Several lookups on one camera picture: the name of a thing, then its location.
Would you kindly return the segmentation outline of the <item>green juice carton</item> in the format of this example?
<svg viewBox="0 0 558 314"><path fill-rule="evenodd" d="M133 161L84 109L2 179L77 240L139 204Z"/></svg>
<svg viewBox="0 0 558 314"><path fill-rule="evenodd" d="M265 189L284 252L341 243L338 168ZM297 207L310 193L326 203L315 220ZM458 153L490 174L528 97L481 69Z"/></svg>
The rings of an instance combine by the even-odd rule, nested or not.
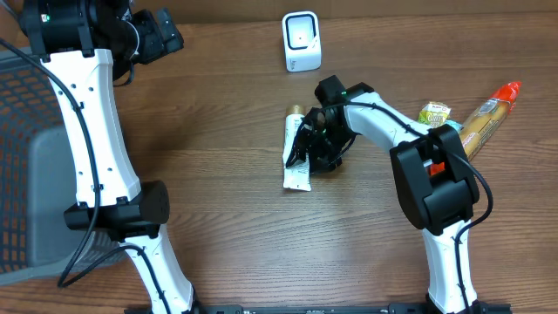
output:
<svg viewBox="0 0 558 314"><path fill-rule="evenodd" d="M419 112L417 122L430 127L439 127L446 123L451 108L442 102L430 101Z"/></svg>

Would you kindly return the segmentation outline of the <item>white cream tube gold cap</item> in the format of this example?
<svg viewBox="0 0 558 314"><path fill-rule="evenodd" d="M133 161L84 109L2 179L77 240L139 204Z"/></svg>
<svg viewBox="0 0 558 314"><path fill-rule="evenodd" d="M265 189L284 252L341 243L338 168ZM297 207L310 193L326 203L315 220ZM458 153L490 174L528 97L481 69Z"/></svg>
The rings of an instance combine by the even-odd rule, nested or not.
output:
<svg viewBox="0 0 558 314"><path fill-rule="evenodd" d="M287 162L293 151L297 130L305 116L303 106L293 105L287 108L285 117L284 148L282 153L283 164L283 187L299 191L310 191L310 162L296 161L291 167L287 167Z"/></svg>

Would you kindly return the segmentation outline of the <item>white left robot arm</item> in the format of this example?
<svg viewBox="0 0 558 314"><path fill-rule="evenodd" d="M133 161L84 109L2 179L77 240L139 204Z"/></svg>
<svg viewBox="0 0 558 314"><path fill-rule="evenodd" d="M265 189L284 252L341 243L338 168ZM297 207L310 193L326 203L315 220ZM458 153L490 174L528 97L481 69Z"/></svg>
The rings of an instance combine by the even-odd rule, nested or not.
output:
<svg viewBox="0 0 558 314"><path fill-rule="evenodd" d="M167 187L134 172L114 98L115 81L130 83L135 65L182 49L169 11L133 11L127 1L28 0L19 23L31 64L51 81L70 142L77 192L66 226L106 233L115 253L128 254L152 313L197 312L167 233Z"/></svg>

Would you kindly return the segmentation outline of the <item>teal wipes packet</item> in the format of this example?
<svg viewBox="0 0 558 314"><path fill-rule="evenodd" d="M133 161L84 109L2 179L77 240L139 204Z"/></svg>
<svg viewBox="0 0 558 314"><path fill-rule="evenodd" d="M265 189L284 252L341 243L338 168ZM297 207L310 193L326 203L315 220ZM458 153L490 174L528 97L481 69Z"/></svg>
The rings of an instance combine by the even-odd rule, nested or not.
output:
<svg viewBox="0 0 558 314"><path fill-rule="evenodd" d="M455 129L457 132L459 132L462 128L462 125L457 122L457 121L453 121L453 120L447 120L445 122L446 125L451 126L453 129Z"/></svg>

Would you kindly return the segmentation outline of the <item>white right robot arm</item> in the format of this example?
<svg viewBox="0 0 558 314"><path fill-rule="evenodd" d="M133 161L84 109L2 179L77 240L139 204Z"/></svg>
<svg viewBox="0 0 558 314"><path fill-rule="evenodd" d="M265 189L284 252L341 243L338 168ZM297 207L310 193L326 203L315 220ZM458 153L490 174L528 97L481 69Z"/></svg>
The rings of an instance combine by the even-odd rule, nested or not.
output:
<svg viewBox="0 0 558 314"><path fill-rule="evenodd" d="M302 117L284 157L285 167L304 165L329 172L357 136L384 149L398 203L421 230L429 268L429 313L480 313L468 260L468 234L482 220L473 216L480 192L490 190L473 167L451 126L431 127L387 105L369 85L344 87L337 76L319 82L320 105Z"/></svg>

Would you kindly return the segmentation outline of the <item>orange pasta packet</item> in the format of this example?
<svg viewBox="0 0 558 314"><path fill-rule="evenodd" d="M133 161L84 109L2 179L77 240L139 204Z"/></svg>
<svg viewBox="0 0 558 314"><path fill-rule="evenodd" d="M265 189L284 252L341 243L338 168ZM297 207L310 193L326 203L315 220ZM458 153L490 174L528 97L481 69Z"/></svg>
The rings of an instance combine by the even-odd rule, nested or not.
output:
<svg viewBox="0 0 558 314"><path fill-rule="evenodd" d="M515 107L522 83L503 85L463 122L458 132L466 157L472 160Z"/></svg>

